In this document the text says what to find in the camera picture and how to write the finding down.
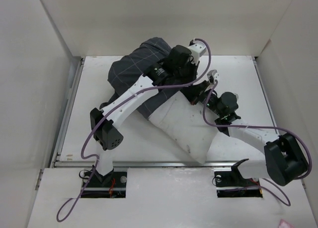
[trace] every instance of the white cloth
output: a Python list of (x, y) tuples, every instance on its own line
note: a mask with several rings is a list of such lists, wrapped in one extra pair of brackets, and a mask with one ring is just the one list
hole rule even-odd
[[(217, 128), (207, 125), (202, 117), (203, 105), (191, 105), (179, 91), (162, 104), (149, 117), (150, 122), (163, 130), (178, 145), (199, 163), (205, 163)], [(217, 119), (210, 110), (206, 111), (208, 121)]]

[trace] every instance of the white panel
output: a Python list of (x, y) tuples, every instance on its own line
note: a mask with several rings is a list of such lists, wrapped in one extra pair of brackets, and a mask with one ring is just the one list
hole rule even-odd
[(21, 228), (50, 154), (70, 68), (40, 0), (0, 0), (0, 226)]
[[(108, 71), (111, 64), (120, 58), (111, 56), (86, 58), (60, 157), (61, 161), (82, 161), (80, 150), (91, 131), (89, 112), (94, 107), (99, 108), (101, 103), (108, 101), (113, 95), (114, 89), (107, 81)], [(207, 56), (201, 57), (198, 73), (204, 71), (207, 61)], [(211, 68), (217, 69), (220, 74), (221, 80), (216, 89), (218, 94), (231, 91), (239, 95), (238, 115), (253, 125), (273, 125), (251, 57), (213, 56)], [(119, 131), (123, 134), (124, 141), (115, 149), (114, 161), (193, 161), (174, 140), (153, 126), (137, 111), (125, 120)], [(88, 143), (85, 154), (100, 151), (100, 144), (92, 139)], [(212, 142), (207, 160), (236, 161), (247, 157), (264, 159), (264, 156), (255, 148), (218, 133)]]
[[(80, 199), (69, 218), (58, 224), (58, 209), (80, 190), (79, 171), (44, 171), (29, 228), (277, 228), (280, 219), (297, 228), (317, 227), (300, 181), (283, 188), (291, 207), (266, 191), (263, 199), (217, 198), (210, 168), (129, 169), (126, 198)], [(282, 197), (272, 185), (261, 184)]]
[(42, 0), (74, 56), (125, 55), (148, 38), (259, 55), (291, 0)]
[(277, 120), (297, 132), (314, 159), (305, 179), (318, 219), (318, 0), (293, 0), (258, 59), (260, 73)]

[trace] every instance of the white wall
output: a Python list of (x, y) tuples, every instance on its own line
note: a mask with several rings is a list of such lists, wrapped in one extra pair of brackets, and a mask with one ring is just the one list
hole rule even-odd
[(26, 226), (71, 55), (40, 0), (0, 0), (0, 227)]
[(75, 56), (125, 55), (150, 37), (258, 56), (291, 0), (42, 0)]
[(278, 125), (311, 149), (314, 170), (305, 179), (318, 220), (318, 0), (293, 0), (257, 59)]

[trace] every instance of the bolt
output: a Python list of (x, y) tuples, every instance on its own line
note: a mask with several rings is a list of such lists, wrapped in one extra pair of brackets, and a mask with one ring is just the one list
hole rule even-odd
[(222, 176), (221, 175), (216, 175), (215, 176), (215, 181), (216, 182), (222, 182)]
[(127, 182), (127, 177), (126, 177), (126, 176), (121, 176), (120, 182), (121, 182), (121, 183)]

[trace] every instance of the dark gray cloth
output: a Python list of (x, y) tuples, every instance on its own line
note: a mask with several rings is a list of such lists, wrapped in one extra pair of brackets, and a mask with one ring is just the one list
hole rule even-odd
[[(170, 51), (171, 47), (162, 38), (151, 38), (143, 42), (131, 54), (114, 62), (109, 70), (108, 81), (115, 89), (115, 94), (109, 102), (122, 95), (138, 80), (144, 70), (160, 59), (167, 57)], [(164, 89), (144, 102), (137, 110), (148, 119), (159, 106), (178, 91), (178, 88)]]

